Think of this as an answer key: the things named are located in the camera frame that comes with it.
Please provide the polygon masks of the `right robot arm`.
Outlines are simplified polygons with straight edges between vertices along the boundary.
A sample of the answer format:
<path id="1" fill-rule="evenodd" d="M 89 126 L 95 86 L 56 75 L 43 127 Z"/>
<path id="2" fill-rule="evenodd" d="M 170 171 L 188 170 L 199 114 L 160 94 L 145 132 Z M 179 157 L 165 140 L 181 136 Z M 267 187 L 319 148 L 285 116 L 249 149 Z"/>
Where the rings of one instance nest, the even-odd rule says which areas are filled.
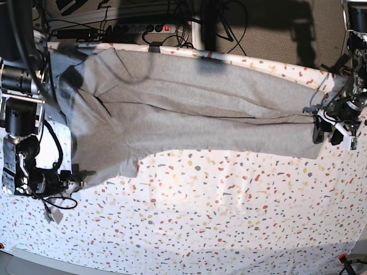
<path id="1" fill-rule="evenodd" d="M 55 95 L 45 32 L 33 27 L 35 1 L 1 2 L 1 128 L 5 193 L 39 200 L 45 218 L 59 223 L 84 187 L 77 166 L 62 168 L 62 145 L 45 117 Z"/>

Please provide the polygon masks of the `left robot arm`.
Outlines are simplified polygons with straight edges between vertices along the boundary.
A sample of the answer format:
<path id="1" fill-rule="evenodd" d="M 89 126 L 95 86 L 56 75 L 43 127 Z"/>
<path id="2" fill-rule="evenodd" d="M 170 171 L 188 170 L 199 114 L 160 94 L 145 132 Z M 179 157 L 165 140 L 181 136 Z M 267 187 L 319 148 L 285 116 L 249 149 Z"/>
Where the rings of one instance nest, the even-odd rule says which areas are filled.
<path id="1" fill-rule="evenodd" d="M 329 142 L 345 150 L 356 150 L 360 116 L 366 109 L 366 1 L 341 1 L 346 49 L 352 61 L 340 90 L 317 105 L 303 109 L 314 119 L 313 143 Z"/>

